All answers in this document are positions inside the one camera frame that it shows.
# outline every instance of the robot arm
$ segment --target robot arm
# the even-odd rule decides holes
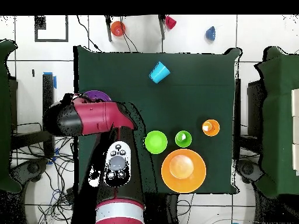
[[[121,104],[112,101],[91,102],[83,96],[66,94],[53,104],[44,115],[48,132],[56,136],[76,137],[103,133],[111,127],[134,129],[130,113]]]
[[[144,224],[136,125],[121,103],[66,94],[45,113],[44,126],[56,136],[99,134],[72,223],[88,224],[91,213],[93,224]]]

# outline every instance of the orange plate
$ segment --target orange plate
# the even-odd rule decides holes
[[[212,124],[212,129],[209,131],[204,131],[203,132],[210,137],[216,136],[219,133],[220,130],[220,125],[216,120],[206,120],[205,122],[210,122]]]
[[[189,157],[194,165],[193,173],[188,177],[180,180],[171,174],[169,164],[173,157],[185,155]],[[162,179],[164,183],[177,193],[191,193],[198,189],[206,178],[206,165],[201,156],[190,149],[177,149],[171,152],[162,164]]]

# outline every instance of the green table mat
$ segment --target green table mat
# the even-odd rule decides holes
[[[130,102],[140,112],[145,130],[135,132],[144,192],[175,193],[163,182],[162,162],[179,149],[175,135],[186,130],[192,135],[188,147],[205,161],[207,175],[196,193],[236,193],[231,185],[232,115],[234,105],[234,64],[240,49],[225,54],[137,54],[78,51],[79,91],[100,90],[113,101]],[[171,72],[159,84],[149,74],[161,61]],[[205,120],[220,123],[217,136],[201,130]],[[165,133],[168,146],[158,155],[144,149],[144,133]],[[79,182],[85,175],[95,136],[79,138]]]
[[[256,68],[265,83],[263,103],[263,159],[265,175],[256,183],[268,198],[299,194],[299,177],[293,170],[293,118],[291,90],[299,88],[299,55],[282,54],[267,48]]]

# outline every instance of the green bowl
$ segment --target green bowl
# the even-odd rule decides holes
[[[160,154],[167,147],[167,137],[161,131],[151,131],[144,140],[145,148],[152,154]]]
[[[191,134],[187,131],[179,131],[175,136],[175,143],[181,148],[187,148],[191,142]]]

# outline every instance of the orange cup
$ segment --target orange cup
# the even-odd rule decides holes
[[[213,137],[216,136],[219,133],[220,125],[216,120],[206,120],[203,123],[203,132],[209,136]]]
[[[124,23],[121,25],[120,21],[117,20],[111,24],[110,30],[115,36],[120,37],[123,35],[123,30],[126,31],[126,26]]]

